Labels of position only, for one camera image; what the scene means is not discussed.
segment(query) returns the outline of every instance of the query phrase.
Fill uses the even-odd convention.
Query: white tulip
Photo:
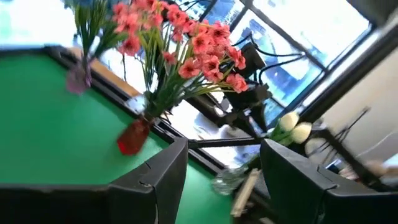
[[[312,129],[312,124],[308,122],[302,122],[298,124],[293,130],[291,138],[294,142],[301,144],[309,137]]]
[[[281,117],[279,121],[280,128],[283,131],[293,130],[297,122],[299,121],[299,118],[299,115],[294,111],[283,115],[283,117]]]

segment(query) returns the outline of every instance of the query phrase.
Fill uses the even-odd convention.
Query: green table
[[[103,93],[65,89],[67,69],[49,54],[0,55],[0,183],[107,184],[169,144],[154,133],[136,156],[122,156],[119,133],[133,120]],[[177,223],[230,223],[231,198],[189,161]]]

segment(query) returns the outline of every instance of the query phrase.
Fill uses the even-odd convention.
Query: glass vase
[[[130,156],[141,151],[151,127],[160,121],[159,116],[164,109],[157,107],[153,101],[149,101],[146,94],[131,98],[126,105],[139,114],[139,117],[121,133],[117,140],[121,153]]]
[[[87,57],[82,57],[67,73],[67,90],[81,95],[91,86],[91,82],[90,62]]]
[[[230,195],[245,179],[245,172],[249,168],[243,165],[239,168],[226,168],[217,174],[212,185],[215,192],[221,195]]]
[[[117,143],[120,152],[125,156],[140,152],[154,123],[155,118],[147,114],[140,115],[119,136]]]

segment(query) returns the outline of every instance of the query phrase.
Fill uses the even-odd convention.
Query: wooden stick
[[[233,217],[240,217],[242,215],[244,207],[249,200],[249,197],[251,195],[251,192],[253,191],[254,184],[256,184],[259,174],[260,174],[259,170],[253,169],[250,172],[248,179],[245,181],[244,185],[239,190],[231,211],[231,215]]]

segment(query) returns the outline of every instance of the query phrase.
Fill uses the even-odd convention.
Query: red vase
[[[152,125],[152,121],[148,121],[142,116],[131,123],[118,138],[117,143],[121,153],[123,155],[137,154],[148,138]]]

